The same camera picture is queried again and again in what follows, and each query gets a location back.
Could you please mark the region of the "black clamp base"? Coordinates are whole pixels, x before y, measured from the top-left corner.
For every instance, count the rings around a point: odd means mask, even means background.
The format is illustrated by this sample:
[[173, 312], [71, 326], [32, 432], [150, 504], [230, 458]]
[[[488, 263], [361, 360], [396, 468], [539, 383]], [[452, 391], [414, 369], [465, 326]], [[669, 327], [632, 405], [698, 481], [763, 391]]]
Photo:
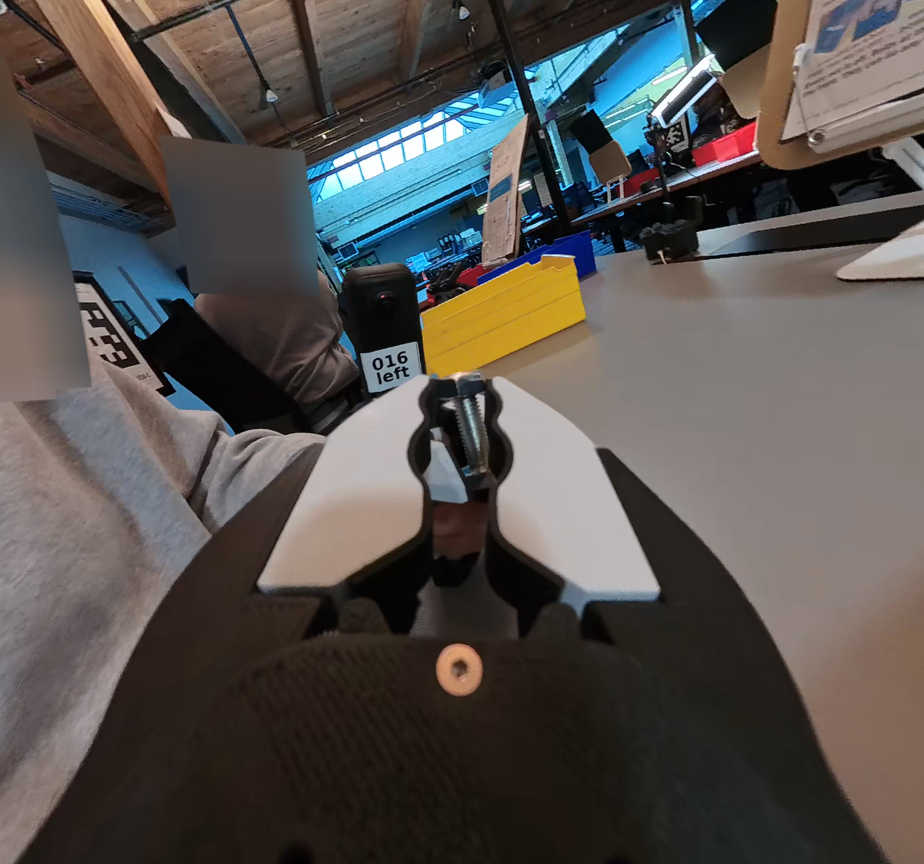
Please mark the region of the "black clamp base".
[[639, 242], [645, 257], [654, 264], [667, 265], [699, 251], [695, 223], [683, 218], [641, 229]]

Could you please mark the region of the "framed marker sign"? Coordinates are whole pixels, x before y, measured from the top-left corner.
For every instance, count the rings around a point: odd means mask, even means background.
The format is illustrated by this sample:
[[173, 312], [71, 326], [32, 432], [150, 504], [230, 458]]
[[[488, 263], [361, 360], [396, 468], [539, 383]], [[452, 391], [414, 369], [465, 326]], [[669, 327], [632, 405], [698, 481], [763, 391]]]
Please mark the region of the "framed marker sign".
[[84, 335], [90, 347], [102, 360], [132, 375], [143, 385], [162, 396], [172, 396], [176, 388], [142, 347], [143, 340], [149, 337], [146, 329], [134, 327], [135, 321], [122, 315], [91, 273], [74, 271], [73, 279]]

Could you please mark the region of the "black board stand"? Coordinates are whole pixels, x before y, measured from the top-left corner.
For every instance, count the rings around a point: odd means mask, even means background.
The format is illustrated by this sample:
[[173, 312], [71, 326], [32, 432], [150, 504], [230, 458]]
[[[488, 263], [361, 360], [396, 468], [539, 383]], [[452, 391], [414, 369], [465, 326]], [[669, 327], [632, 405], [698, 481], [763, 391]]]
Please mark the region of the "black board stand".
[[777, 0], [726, 0], [696, 25], [721, 68], [719, 84], [743, 119], [760, 111], [776, 11]]
[[590, 167], [601, 185], [610, 185], [631, 175], [631, 164], [617, 142], [593, 109], [573, 119], [571, 134], [587, 153]]

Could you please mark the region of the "person's left forearm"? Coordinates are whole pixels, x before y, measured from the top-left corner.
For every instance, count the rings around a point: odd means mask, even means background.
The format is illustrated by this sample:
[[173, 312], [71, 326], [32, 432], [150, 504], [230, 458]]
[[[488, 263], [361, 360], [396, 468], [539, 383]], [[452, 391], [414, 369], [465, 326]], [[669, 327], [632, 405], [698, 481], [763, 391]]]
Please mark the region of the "person's left forearm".
[[216, 534], [293, 463], [304, 460], [312, 467], [325, 444], [324, 437], [305, 432], [217, 434], [188, 496], [190, 507]]

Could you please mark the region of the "silver hex bolt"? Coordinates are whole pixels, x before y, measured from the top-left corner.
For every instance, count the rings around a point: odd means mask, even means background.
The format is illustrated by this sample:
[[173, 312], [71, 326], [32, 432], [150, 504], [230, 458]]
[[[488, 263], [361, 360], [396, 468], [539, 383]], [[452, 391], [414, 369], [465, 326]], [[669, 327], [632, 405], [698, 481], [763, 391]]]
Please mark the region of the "silver hex bolt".
[[492, 477], [484, 380], [477, 372], [456, 372], [448, 378], [447, 391], [446, 404], [456, 418], [468, 478], [473, 485], [484, 486]]

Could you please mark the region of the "white light bar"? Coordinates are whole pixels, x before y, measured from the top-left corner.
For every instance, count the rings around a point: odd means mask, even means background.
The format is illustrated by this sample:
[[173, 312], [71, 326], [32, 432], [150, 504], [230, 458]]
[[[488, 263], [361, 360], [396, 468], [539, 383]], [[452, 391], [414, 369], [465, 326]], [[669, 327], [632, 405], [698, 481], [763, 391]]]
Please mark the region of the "white light bar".
[[687, 70], [683, 78], [655, 103], [651, 111], [653, 124], [661, 129], [668, 129], [709, 92], [720, 77], [721, 73], [714, 62], [713, 54], [706, 55]]

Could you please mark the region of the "grey desk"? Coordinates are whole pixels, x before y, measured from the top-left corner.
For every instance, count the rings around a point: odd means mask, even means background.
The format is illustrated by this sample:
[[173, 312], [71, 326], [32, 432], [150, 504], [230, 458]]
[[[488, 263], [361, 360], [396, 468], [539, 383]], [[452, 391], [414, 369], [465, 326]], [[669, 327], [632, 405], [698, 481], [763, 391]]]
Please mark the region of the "grey desk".
[[893, 862], [922, 862], [922, 281], [868, 248], [598, 262], [586, 321], [487, 364], [722, 560]]

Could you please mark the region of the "person's grey hoodie torso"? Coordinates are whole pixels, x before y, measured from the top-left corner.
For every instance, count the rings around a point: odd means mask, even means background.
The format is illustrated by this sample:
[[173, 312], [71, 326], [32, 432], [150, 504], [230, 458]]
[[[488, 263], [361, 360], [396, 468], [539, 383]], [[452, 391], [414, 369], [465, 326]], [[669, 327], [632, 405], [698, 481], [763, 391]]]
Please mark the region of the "person's grey hoodie torso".
[[92, 385], [2, 403], [1, 852], [17, 862], [88, 752], [141, 629], [207, 540], [230, 440], [100, 363]]

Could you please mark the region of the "wooden office desk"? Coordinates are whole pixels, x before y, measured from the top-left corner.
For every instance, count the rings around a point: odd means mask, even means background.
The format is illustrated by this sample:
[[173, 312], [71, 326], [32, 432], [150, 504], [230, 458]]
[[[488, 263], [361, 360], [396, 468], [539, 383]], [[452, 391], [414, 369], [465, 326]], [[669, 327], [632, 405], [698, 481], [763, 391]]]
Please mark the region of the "wooden office desk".
[[584, 213], [572, 222], [572, 233], [603, 231], [608, 220], [625, 213], [633, 214], [642, 205], [658, 205], [664, 201], [672, 202], [676, 208], [684, 196], [699, 196], [703, 199], [703, 227], [705, 229], [721, 228], [729, 225], [729, 210], [720, 202], [720, 191], [730, 190], [741, 185], [745, 176], [753, 170], [762, 170], [767, 165], [756, 150], [739, 155], [727, 161], [713, 161], [702, 166], [688, 169], [684, 174], [668, 180], [668, 190], [660, 187], [646, 192], [637, 192], [630, 196], [607, 203]]

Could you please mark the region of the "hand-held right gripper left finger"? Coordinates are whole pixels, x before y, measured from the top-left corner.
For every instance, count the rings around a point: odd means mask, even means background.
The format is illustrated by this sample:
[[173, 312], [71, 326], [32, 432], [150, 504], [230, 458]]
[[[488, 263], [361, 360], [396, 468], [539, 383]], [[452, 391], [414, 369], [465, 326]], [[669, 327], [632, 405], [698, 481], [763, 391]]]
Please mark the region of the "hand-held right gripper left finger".
[[324, 445], [257, 587], [338, 604], [375, 601], [386, 616], [415, 616], [431, 575], [432, 381], [425, 375], [362, 408]]

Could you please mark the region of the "black office chair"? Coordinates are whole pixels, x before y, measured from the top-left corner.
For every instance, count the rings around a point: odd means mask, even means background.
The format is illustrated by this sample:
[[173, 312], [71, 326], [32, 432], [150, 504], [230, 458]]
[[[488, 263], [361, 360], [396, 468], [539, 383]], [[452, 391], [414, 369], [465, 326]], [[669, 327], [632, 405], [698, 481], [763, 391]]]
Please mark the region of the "black office chair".
[[167, 320], [142, 349], [158, 368], [222, 416], [234, 432], [314, 430], [294, 399], [222, 339], [191, 304], [167, 304]]

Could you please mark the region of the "person's left hand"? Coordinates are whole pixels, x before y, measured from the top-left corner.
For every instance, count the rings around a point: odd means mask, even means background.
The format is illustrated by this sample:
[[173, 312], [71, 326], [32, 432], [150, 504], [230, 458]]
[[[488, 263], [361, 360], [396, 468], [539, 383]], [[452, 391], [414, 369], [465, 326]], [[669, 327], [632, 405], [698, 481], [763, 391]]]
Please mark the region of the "person's left hand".
[[459, 560], [477, 556], [484, 547], [488, 517], [485, 502], [433, 503], [434, 557]]

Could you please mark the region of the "blue plastic bin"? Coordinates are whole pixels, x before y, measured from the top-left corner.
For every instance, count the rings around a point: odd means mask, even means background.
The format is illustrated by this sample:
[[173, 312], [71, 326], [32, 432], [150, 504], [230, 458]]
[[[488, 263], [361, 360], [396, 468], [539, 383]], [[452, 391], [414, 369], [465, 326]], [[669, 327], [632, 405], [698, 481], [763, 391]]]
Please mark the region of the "blue plastic bin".
[[506, 262], [500, 267], [493, 268], [487, 273], [481, 274], [478, 277], [477, 285], [481, 286], [486, 284], [518, 267], [536, 265], [543, 257], [547, 256], [571, 257], [574, 260], [577, 278], [579, 280], [583, 280], [597, 272], [592, 236], [588, 230], [584, 230], [577, 234], [561, 237], [549, 246], [528, 251], [512, 261]]

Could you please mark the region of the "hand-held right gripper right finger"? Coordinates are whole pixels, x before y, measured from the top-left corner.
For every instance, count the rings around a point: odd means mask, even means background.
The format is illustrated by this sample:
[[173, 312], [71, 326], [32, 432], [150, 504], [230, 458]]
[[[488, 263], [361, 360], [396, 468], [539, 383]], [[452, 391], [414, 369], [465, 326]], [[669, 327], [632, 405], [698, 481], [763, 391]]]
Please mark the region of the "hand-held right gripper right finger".
[[519, 619], [548, 604], [655, 603], [662, 594], [607, 472], [608, 451], [537, 397], [497, 377], [486, 388], [495, 484], [485, 569]]

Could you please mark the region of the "black pole with disc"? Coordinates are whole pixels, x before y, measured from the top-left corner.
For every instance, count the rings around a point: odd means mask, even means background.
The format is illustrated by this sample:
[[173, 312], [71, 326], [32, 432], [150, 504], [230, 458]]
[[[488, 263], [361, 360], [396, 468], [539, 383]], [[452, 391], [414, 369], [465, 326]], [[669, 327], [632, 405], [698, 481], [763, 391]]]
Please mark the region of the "black pole with disc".
[[557, 236], [569, 236], [572, 233], [571, 220], [568, 216], [565, 201], [552, 163], [552, 155], [550, 153], [545, 127], [539, 119], [536, 103], [526, 78], [524, 65], [516, 49], [513, 29], [505, 0], [487, 0], [487, 4], [498, 32], [503, 55], [512, 73], [517, 93], [520, 96], [520, 101], [524, 108], [528, 121], [528, 131], [539, 159], [542, 177], [552, 199]]

